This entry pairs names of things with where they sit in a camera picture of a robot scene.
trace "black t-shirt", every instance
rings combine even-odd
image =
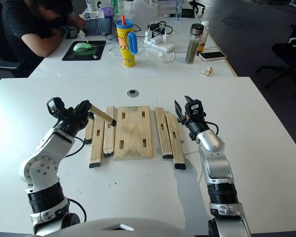
[[[26,34],[36,34],[42,39],[49,38],[52,36],[51,28],[67,24],[67,16],[61,16],[54,21],[45,21],[37,18],[23,0],[7,0],[3,5],[2,21],[5,36],[18,62],[22,63],[30,74],[44,58],[32,52],[21,37]]]

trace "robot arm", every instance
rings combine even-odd
[[[116,125],[114,119],[87,100],[74,109],[66,109],[60,98],[52,98],[47,102],[47,107],[58,122],[46,133],[34,154],[23,161],[19,168],[20,178],[28,184],[25,190],[33,211],[33,232],[41,236],[80,223],[76,214],[69,213],[69,201],[63,194],[57,171],[60,161],[72,148],[76,134],[94,116],[89,110],[111,125]]]
[[[202,159],[205,182],[214,219],[208,222],[210,237],[250,237],[251,233],[237,191],[230,164],[224,155],[224,142],[207,125],[206,114],[199,100],[185,97],[185,115],[175,101],[178,122],[190,130],[190,138],[196,141]]]

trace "desk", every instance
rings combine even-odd
[[[133,22],[139,25],[142,31],[137,32],[138,36],[145,35],[147,25],[153,21],[165,21],[173,28],[177,28],[175,34],[169,35],[169,43],[176,45],[175,51],[186,51],[187,41],[190,34],[190,28],[193,23],[200,23],[199,18],[182,18],[181,21],[175,22],[174,18],[164,18],[158,16],[154,19],[132,19]],[[104,36],[89,36],[88,40],[106,40]],[[217,77],[233,77],[236,76],[233,69],[226,60],[218,60],[212,62],[204,62],[196,58],[194,64],[188,65],[178,61],[184,61],[185,53],[176,53],[176,61],[165,64],[155,60],[150,52],[158,57],[158,50],[145,48],[145,52],[136,55],[136,65],[132,68],[127,68],[122,64],[120,57],[109,54],[108,50],[113,44],[105,46],[102,58],[100,61],[62,61],[70,45],[77,39],[63,39],[60,46],[48,57],[46,57],[40,65],[32,72],[31,78],[38,77],[120,77],[120,78],[138,78],[138,77],[194,77],[201,74],[201,70],[207,69],[210,65],[213,66],[213,76]],[[149,46],[144,44],[144,38],[138,38],[140,46]],[[216,46],[213,39],[208,37],[206,47]]]
[[[134,88],[140,95],[128,98]],[[31,233],[26,184],[18,166],[54,123],[45,103],[55,96],[66,107],[89,99],[98,108],[149,105],[174,113],[174,99],[202,101],[207,120],[220,127],[240,201],[253,233],[296,230],[296,145],[250,78],[35,78],[0,81],[0,232]],[[64,159],[58,175],[64,194],[79,201],[88,220],[146,217],[192,234],[206,235],[208,194],[201,162],[188,130],[179,127],[187,170],[162,160],[154,112],[153,159],[114,161],[89,169],[90,146]],[[78,134],[84,137],[84,130]],[[77,142],[73,150],[80,146]],[[71,211],[82,217],[71,205]]]

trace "dark hair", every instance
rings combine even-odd
[[[35,11],[39,6],[58,14],[68,14],[74,11],[71,0],[28,0],[28,2]]]

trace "cartoon cup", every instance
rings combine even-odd
[[[133,32],[133,25],[133,22],[130,20],[125,20],[125,26],[122,25],[122,21],[116,23],[120,52],[126,67],[133,67],[135,65],[134,55],[138,52],[137,38]]]

